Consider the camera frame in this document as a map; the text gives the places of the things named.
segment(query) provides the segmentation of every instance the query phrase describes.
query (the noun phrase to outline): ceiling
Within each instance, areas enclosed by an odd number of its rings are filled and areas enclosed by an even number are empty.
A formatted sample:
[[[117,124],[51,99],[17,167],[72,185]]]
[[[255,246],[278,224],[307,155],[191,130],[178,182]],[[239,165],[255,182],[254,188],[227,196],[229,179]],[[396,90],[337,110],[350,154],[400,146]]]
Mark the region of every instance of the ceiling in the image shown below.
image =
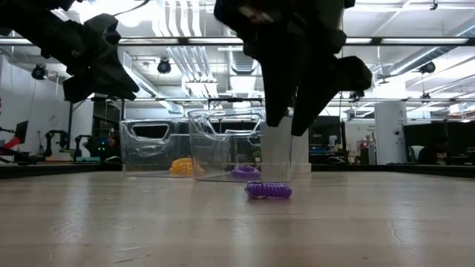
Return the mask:
[[[475,26],[473,16],[475,1],[444,0],[437,2],[439,4],[438,8],[430,10],[433,6],[432,0],[357,0],[354,8],[345,11],[342,27],[348,36],[452,37],[458,36],[469,27]],[[103,4],[108,9],[105,10],[98,3]],[[55,13],[64,19],[73,19],[80,22],[92,17],[95,13],[116,13],[137,4],[139,3],[134,0],[96,0],[94,5],[75,3],[68,13],[62,11],[55,11]],[[194,7],[199,11],[193,13]],[[199,25],[199,31],[203,36],[226,36],[229,31],[220,22],[216,21],[212,13],[213,7],[214,0],[151,1],[145,7],[119,16],[118,19],[121,24],[118,31],[122,37],[166,36],[165,32],[170,36],[196,36],[198,34],[196,27]],[[199,15],[199,20],[193,22],[197,15]],[[467,36],[474,35],[469,31],[464,35],[464,37]],[[434,47],[400,46],[345,47],[340,56],[354,55],[360,57],[374,71],[376,76],[377,74],[388,74],[388,71],[393,70],[394,66],[409,62],[409,59],[420,58],[421,55],[429,53],[433,49]],[[239,72],[236,74],[231,70],[234,63],[239,63],[238,67],[253,67],[252,60],[242,59],[238,61],[239,52],[231,54],[229,47],[206,46],[203,47],[203,51],[204,53],[200,53],[198,48],[195,53],[190,49],[180,50],[176,47],[157,46],[121,47],[119,49],[120,54],[127,53],[131,57],[132,64],[129,67],[135,73],[138,73],[142,79],[146,80],[146,83],[157,91],[161,97],[262,96],[263,84],[258,66],[252,72],[252,75],[240,75]],[[57,72],[62,76],[66,75],[63,65],[53,59],[41,58],[37,48],[18,47],[18,49],[15,49],[14,56],[19,64],[32,67],[38,62],[47,63],[47,68],[50,71]],[[281,56],[284,65],[285,53],[282,53]],[[160,74],[157,71],[157,66],[160,59],[164,57],[170,58],[171,72]],[[187,86],[188,79],[177,66],[177,61],[179,61],[177,57],[181,58],[182,62],[183,60],[184,62],[193,61],[192,65],[200,78],[200,84]],[[203,57],[206,57],[211,73],[206,73],[204,69],[206,64],[204,64]],[[409,70],[402,75],[387,79],[390,81],[389,85],[393,84],[392,86],[380,85],[381,80],[375,79],[376,89],[369,90],[367,96],[394,98],[394,93],[391,90],[395,89],[388,88],[394,88],[395,85],[399,87],[402,85],[405,97],[420,97],[423,89],[431,92],[432,97],[436,98],[471,96],[470,93],[475,93],[475,79],[470,78],[471,75],[475,74],[472,71],[475,70],[474,59],[475,50],[470,47],[458,47],[448,53],[440,53],[432,59],[432,62],[436,65],[436,72],[425,75],[424,82],[422,82],[420,73]],[[188,73],[192,75],[193,67],[191,64],[188,64],[188,66]],[[211,75],[214,81],[208,83]],[[200,89],[203,85],[209,85],[208,90]],[[150,96],[142,92],[139,97],[147,98]],[[430,110],[439,111],[449,106],[449,104],[446,102],[437,103],[431,105]],[[420,103],[411,105],[414,107],[421,106]],[[139,106],[146,106],[146,104],[137,103],[137,107]],[[361,111],[370,111],[372,106],[373,103],[365,105],[361,108]]]

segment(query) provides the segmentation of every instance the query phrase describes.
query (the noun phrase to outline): red object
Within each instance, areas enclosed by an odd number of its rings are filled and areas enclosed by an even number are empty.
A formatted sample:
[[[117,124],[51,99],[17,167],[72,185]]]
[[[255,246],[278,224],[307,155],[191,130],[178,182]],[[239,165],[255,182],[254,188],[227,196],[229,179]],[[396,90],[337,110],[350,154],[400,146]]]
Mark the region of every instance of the red object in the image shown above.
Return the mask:
[[[12,149],[14,147],[16,147],[17,145],[21,144],[22,141],[20,141],[20,138],[13,138],[12,140],[10,140],[8,143],[6,143],[3,148],[7,148],[7,149]]]

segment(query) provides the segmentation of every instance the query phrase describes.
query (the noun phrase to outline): transparent container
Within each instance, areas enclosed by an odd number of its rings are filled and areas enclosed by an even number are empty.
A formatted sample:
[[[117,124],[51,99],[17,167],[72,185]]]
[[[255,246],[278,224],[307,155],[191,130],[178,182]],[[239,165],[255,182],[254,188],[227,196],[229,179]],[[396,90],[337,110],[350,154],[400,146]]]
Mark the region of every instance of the transparent container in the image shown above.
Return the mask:
[[[288,182],[292,119],[266,125],[264,108],[189,112],[194,178],[202,181]]]
[[[193,177],[187,118],[123,121],[120,136],[125,175]]]

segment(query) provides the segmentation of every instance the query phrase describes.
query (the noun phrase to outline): purple coil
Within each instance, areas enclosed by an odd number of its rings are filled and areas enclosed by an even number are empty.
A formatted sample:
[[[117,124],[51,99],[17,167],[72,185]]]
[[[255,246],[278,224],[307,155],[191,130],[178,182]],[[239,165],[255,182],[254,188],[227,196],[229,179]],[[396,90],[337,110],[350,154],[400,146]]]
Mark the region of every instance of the purple coil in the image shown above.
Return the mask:
[[[231,175],[235,178],[244,179],[259,179],[261,178],[261,172],[254,167],[248,165],[239,165],[231,171]]]
[[[286,199],[292,196],[292,189],[284,183],[248,182],[244,190],[250,197],[258,199]]]

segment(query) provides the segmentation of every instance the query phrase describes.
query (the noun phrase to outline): desk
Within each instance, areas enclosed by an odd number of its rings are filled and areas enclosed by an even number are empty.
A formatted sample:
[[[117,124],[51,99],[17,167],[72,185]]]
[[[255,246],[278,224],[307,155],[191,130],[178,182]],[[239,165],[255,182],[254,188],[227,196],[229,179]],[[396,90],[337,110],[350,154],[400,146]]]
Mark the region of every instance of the desk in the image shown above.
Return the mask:
[[[472,266],[475,182],[396,173],[242,183],[68,174],[0,180],[0,266]]]

